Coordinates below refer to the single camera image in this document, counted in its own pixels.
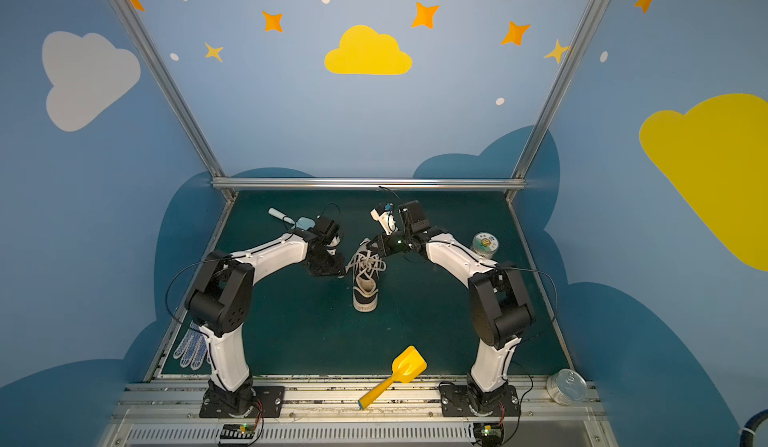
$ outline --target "yellow toy shovel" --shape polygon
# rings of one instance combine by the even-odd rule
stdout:
[[[392,363],[392,376],[384,382],[374,387],[368,394],[365,394],[360,400],[357,401],[360,404],[360,410],[371,404],[374,400],[379,398],[385,390],[389,389],[389,386],[393,382],[409,383],[416,378],[417,375],[424,372],[427,368],[427,362],[418,351],[416,347],[409,346],[405,349],[395,362]]]

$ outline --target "yellow shovel handle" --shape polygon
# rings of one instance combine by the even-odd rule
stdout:
[[[392,377],[389,377],[389,379],[385,380],[384,382],[380,383],[373,389],[371,389],[368,394],[365,394],[363,397],[360,397],[360,400],[357,401],[357,403],[360,405],[360,410],[363,410],[365,407],[371,404],[374,400],[379,398],[379,395],[381,395],[385,390],[389,389],[389,386],[395,382]]]

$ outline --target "clear plastic container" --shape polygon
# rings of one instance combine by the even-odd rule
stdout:
[[[583,402],[587,397],[587,382],[571,369],[561,369],[547,378],[547,392],[560,405]]]

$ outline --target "white cloud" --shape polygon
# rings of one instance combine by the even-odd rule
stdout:
[[[43,68],[53,88],[45,107],[56,127],[77,131],[94,120],[141,75],[139,60],[99,34],[52,32],[43,42]]]

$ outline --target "metal vent grille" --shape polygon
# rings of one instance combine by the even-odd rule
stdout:
[[[221,427],[216,425],[134,425],[127,445],[215,445]]]
[[[136,424],[126,445],[247,445],[222,439],[221,427]],[[269,444],[475,442],[471,423],[266,423],[259,442]]]
[[[267,424],[260,442],[312,444],[333,442],[474,442],[463,423]]]

